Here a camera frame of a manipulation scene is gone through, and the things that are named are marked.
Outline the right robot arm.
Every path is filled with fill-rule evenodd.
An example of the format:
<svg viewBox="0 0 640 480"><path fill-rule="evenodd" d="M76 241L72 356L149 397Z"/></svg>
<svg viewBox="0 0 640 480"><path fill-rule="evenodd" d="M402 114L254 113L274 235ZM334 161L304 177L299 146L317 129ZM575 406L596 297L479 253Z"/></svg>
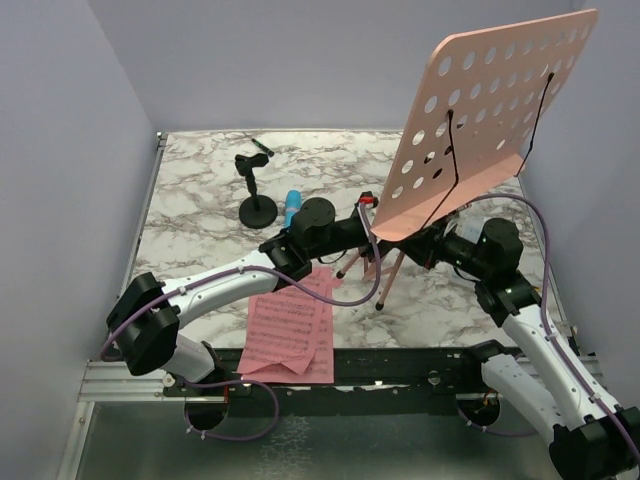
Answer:
<svg viewBox="0 0 640 480"><path fill-rule="evenodd" d="M639 467L639 410L623 407L593 377L548 320L535 288L519 271L523 245L517 227L488 220L478 240L447 231L442 223L400 244L416 264L439 262L475 278L482 310L517 345L537 373L533 378L496 341L471 350L459 367L469 390L501 394L544 439L564 479L605 479Z"/></svg>

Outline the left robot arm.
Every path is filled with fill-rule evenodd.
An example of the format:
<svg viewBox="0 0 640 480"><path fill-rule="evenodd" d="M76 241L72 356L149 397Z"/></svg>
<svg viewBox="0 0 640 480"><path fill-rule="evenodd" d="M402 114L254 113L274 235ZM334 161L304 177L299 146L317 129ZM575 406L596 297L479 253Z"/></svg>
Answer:
<svg viewBox="0 0 640 480"><path fill-rule="evenodd" d="M105 359L116 347L133 376L163 370L185 380L206 395L220 385L220 362L205 342L195 342L181 329L203 315L238 300L294 286L316 259L355 248L375 246L366 208L374 197L362 194L351 215L335 218L333 204L324 198L306 200L288 228L257 249L225 266L204 273L157 280L153 274L135 277L107 317L108 337L101 348Z"/></svg>

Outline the pink music stand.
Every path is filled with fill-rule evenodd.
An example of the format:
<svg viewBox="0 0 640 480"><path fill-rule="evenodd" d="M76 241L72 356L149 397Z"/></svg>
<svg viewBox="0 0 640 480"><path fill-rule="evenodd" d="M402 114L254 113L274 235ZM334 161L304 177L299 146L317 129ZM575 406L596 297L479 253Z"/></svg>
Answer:
<svg viewBox="0 0 640 480"><path fill-rule="evenodd" d="M372 232L400 241L516 176L597 9L446 37L425 67Z"/></svg>

